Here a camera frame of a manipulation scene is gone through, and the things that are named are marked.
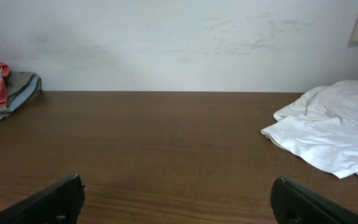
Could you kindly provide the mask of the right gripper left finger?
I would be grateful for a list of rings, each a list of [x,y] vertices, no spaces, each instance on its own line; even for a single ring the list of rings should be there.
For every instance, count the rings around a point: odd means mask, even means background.
[[[71,175],[0,211],[0,224],[76,224],[84,188],[80,175]]]

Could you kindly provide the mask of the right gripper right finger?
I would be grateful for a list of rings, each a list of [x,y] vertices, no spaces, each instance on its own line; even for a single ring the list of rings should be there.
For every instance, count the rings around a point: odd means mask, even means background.
[[[277,177],[270,205],[278,224],[358,224],[358,215],[284,177]]]

